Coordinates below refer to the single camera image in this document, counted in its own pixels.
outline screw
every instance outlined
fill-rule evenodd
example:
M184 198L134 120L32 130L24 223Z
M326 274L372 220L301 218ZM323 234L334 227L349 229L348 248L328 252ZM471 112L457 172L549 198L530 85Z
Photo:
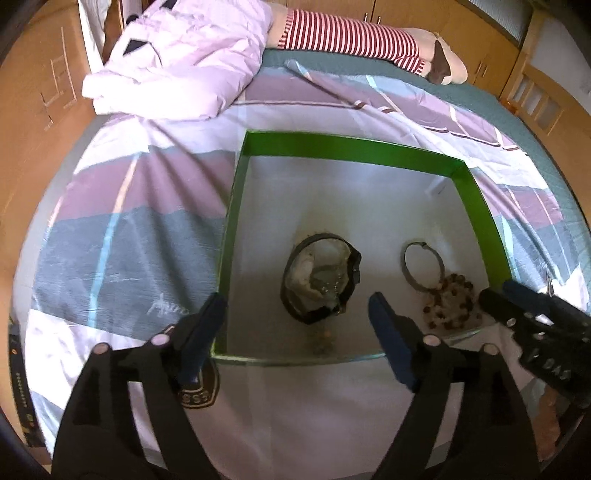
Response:
M102 355L103 353L107 353L109 351L109 348L111 348L111 346L108 343L97 343L92 349L92 353L94 353L95 355Z
M155 346L166 345L170 341L170 337L166 333L158 333L152 337L150 342Z
M436 335L425 335L423 343L428 346L439 346L441 345L441 339Z

